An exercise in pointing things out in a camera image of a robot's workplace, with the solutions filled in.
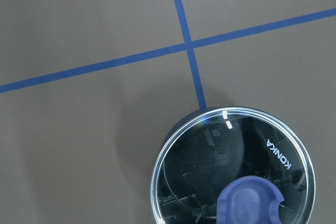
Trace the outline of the dark blue pot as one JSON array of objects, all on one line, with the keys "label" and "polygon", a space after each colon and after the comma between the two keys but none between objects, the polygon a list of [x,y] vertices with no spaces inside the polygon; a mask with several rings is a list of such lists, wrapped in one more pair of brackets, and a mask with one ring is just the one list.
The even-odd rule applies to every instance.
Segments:
[{"label": "dark blue pot", "polygon": [[281,131],[282,134],[284,134],[289,139],[289,141],[294,146],[296,152],[298,153],[298,155],[301,156],[301,158],[304,158],[307,163],[310,162],[310,156],[308,154],[307,149],[305,148],[301,140],[298,138],[298,136],[294,133],[294,131],[283,121],[264,111],[238,106],[227,108],[222,108],[219,106],[204,108],[185,116],[168,133],[165,139],[164,146],[166,146],[168,143],[173,143],[174,140],[172,139],[172,137],[177,135],[178,132],[184,133],[184,131],[191,128],[196,123],[203,122],[206,119],[217,116],[218,114],[221,115],[221,119],[224,120],[225,122],[229,121],[228,119],[229,115],[238,114],[256,118],[268,123],[273,128]]}]

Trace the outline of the glass pot lid blue knob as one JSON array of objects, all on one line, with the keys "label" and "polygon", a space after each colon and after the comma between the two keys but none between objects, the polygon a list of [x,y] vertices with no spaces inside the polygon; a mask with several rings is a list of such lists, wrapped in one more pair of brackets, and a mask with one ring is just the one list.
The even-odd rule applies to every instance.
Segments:
[{"label": "glass pot lid blue knob", "polygon": [[150,183],[156,223],[308,223],[312,162],[268,123],[220,114],[173,136]]}]

